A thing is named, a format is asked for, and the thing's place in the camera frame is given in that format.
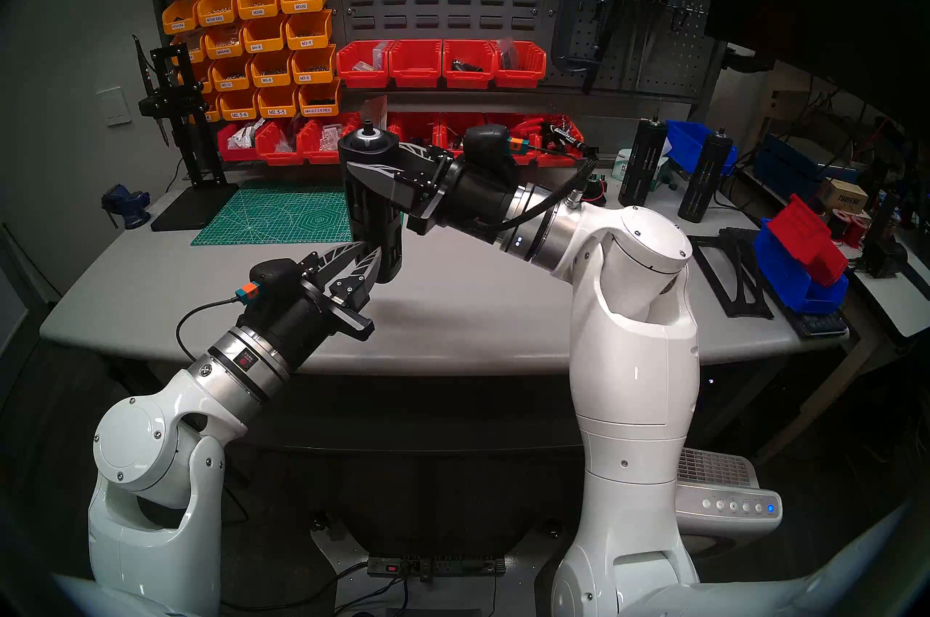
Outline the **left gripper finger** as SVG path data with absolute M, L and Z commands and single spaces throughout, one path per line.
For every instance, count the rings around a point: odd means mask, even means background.
M 316 251 L 305 257 L 306 281 L 332 281 L 355 260 L 367 255 L 367 243 L 341 244 L 324 254 Z
M 327 298 L 333 305 L 329 309 L 339 320 L 337 330 L 359 342 L 366 341 L 375 330 L 374 322 L 362 310 L 370 301 L 381 263 L 381 249 L 367 251 L 367 255 L 350 263 L 338 277 L 327 281 Z

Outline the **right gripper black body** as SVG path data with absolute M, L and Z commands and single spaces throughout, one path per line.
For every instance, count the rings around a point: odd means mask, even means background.
M 516 192 L 519 170 L 511 160 L 502 170 L 455 159 L 446 174 L 447 190 L 436 208 L 436 223 L 473 237 L 496 237 L 483 225 L 504 221 Z

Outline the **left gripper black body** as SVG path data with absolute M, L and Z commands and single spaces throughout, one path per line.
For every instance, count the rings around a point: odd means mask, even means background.
M 289 371 L 335 335 L 331 319 L 299 281 L 250 281 L 244 286 L 244 330 L 252 331 L 278 353 Z

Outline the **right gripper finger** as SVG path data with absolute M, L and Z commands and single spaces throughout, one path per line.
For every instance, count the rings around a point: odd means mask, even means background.
M 347 204 L 353 235 L 426 235 L 442 200 L 439 179 L 395 179 L 395 160 L 347 160 Z
M 395 179 L 439 179 L 454 162 L 451 151 L 435 145 L 399 142 L 395 152 Z

